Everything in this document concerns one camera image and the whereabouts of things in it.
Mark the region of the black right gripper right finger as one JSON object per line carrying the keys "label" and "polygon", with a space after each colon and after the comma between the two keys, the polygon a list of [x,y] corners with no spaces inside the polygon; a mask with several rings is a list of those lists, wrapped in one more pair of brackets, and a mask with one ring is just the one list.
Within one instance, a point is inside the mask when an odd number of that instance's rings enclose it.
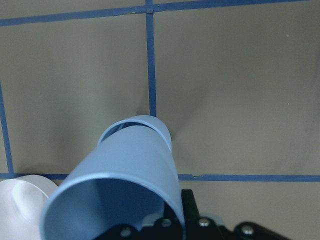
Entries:
{"label": "black right gripper right finger", "polygon": [[185,224],[188,225],[200,217],[194,193],[191,189],[181,190],[181,200]]}

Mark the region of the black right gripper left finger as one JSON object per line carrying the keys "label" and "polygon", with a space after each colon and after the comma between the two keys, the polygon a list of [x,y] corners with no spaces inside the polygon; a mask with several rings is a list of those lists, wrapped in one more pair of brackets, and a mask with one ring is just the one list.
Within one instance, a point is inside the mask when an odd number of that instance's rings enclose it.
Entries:
{"label": "black right gripper left finger", "polygon": [[164,203],[163,215],[160,220],[160,225],[162,227],[181,226],[176,213],[166,202]]}

